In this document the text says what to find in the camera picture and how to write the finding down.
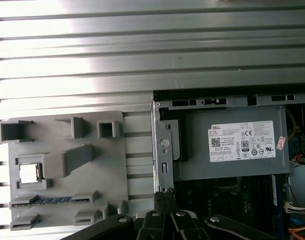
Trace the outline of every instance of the white connector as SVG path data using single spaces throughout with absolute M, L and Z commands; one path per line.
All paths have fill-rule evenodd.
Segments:
M 283 210 L 286 214 L 290 214 L 293 211 L 289 208 L 289 205 L 293 204 L 291 201 L 284 201 L 283 202 Z

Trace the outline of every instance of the gray plastic bracket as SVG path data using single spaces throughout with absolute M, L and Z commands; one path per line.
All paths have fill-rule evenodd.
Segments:
M 9 203 L 9 206 L 12 207 L 16 204 L 29 204 L 33 202 L 36 198 L 38 198 L 38 195 L 30 195 L 30 196 L 18 196 L 15 199 L 11 200 Z
M 74 216 L 74 225 L 91 225 L 94 224 L 97 219 L 100 217 L 100 212 L 97 209 L 83 209 L 79 210 L 78 213 Z
M 19 216 L 10 223 L 10 230 L 30 230 L 39 222 L 39 215 Z
M 32 142 L 27 136 L 26 127 L 33 121 L 1 121 L 0 122 L 0 142 L 2 144 Z
M 78 192 L 71 199 L 72 200 L 89 200 L 90 204 L 93 204 L 99 198 L 99 193 L 97 191 L 94 192 Z
M 128 203 L 125 200 L 120 201 L 118 203 L 117 213 L 118 214 L 127 214 L 128 213 Z
M 83 145 L 64 152 L 47 153 L 42 158 L 42 175 L 45 179 L 64 178 L 92 160 L 91 145 Z
M 113 215 L 113 208 L 112 206 L 107 202 L 102 210 L 102 219 L 105 220 L 109 218 L 111 215 Z
M 144 219 L 146 214 L 152 211 L 152 209 L 147 209 L 144 211 L 137 212 L 136 219 Z
M 97 136 L 99 139 L 121 137 L 121 126 L 117 121 L 98 121 Z
M 85 134 L 85 121 L 81 117 L 72 116 L 69 119 L 55 119 L 57 122 L 64 122 L 71 126 L 71 134 L 64 137 L 56 137 L 56 139 L 82 139 Z

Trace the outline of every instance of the orange wire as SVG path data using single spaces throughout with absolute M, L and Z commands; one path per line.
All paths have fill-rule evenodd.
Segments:
M 295 232 L 299 232 L 299 231 L 305 230 L 305 226 L 298 227 L 298 228 L 288 228 L 288 230 L 295 233 Z
M 305 240 L 305 238 L 303 236 L 301 236 L 300 234 L 298 234 L 298 233 L 294 233 L 293 231 L 290 231 L 290 230 L 289 230 L 289 233 L 291 235 L 293 235 L 298 240 Z
M 295 157 L 294 157 L 294 160 L 298 163 L 298 164 L 301 164 L 301 161 L 300 159 L 303 157 L 302 154 L 297 154 Z

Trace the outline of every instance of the yellow wire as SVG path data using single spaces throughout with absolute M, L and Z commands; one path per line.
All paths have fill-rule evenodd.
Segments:
M 286 113 L 288 114 L 288 116 L 289 116 L 289 118 L 290 118 L 290 120 L 292 122 L 292 131 L 291 131 L 290 135 L 287 137 L 288 141 L 289 141 L 290 139 L 293 138 L 293 136 L 296 133 L 296 120 L 295 120 L 294 116 L 291 114 L 291 112 L 287 108 L 285 108 L 285 110 L 286 110 Z
M 305 226 L 299 227 L 299 228 L 288 228 L 289 231 L 292 231 L 294 233 L 305 230 Z

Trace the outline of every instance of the metal bracket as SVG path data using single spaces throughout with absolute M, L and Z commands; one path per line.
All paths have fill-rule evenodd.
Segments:
M 160 121 L 159 102 L 152 102 L 151 129 L 154 167 L 154 190 L 166 192 L 174 187 L 172 133 Z

